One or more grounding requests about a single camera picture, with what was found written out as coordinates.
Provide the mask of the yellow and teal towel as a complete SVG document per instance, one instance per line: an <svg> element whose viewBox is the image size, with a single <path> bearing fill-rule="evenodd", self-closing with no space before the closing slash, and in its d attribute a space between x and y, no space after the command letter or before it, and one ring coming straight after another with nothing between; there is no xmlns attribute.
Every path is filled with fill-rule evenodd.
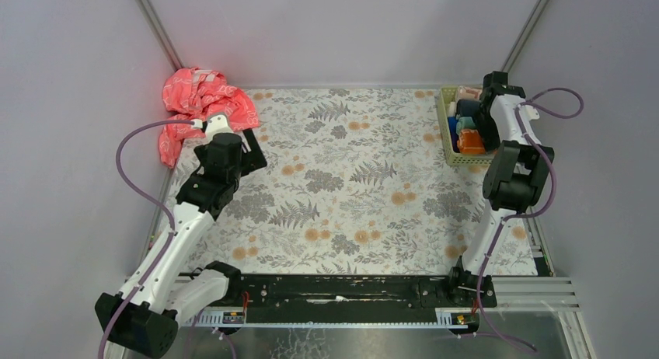
<svg viewBox="0 0 659 359"><path fill-rule="evenodd" d="M461 134L463 130L476 130L477 126L472 117L460 117L456 122L456 133Z"/></svg>

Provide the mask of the orange and cream towel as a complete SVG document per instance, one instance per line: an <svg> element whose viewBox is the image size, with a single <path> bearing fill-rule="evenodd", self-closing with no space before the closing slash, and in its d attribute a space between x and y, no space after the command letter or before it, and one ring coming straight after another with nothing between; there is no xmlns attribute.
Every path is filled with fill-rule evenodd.
<svg viewBox="0 0 659 359"><path fill-rule="evenodd" d="M461 154L485 155L486 149L478 130L462 129L458 134L457 147Z"/></svg>

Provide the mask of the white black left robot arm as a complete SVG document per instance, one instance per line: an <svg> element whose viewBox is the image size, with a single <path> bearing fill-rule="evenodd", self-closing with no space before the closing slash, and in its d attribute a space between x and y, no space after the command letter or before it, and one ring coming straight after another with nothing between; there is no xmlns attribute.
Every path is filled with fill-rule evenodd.
<svg viewBox="0 0 659 359"><path fill-rule="evenodd" d="M267 166L250 129L208 133L194 149L199 166L164 212L170 230L160 236L141 265L114 295L99 296L95 311L103 335L97 356L114 343L149 358L161 358L180 326L213 301L240 293L239 270L221 262L206 266L178 290L173 284L199 238L232 201L240 180Z"/></svg>

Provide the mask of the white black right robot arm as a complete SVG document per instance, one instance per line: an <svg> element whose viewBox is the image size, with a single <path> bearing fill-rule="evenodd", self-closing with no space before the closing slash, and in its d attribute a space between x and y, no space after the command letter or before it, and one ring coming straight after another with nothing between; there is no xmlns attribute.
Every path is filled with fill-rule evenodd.
<svg viewBox="0 0 659 359"><path fill-rule="evenodd" d="M471 277L493 273L491 261L502 232L501 221L522 214L538 203L549 167L533 145L541 145L532 130L539 119L538 110L525 105L522 87L508 83L508 73L492 71L483 77L479 105L471 106L472 118L486 152L493 153L483 180L486 201L472 243L460 257L462 269Z"/></svg>

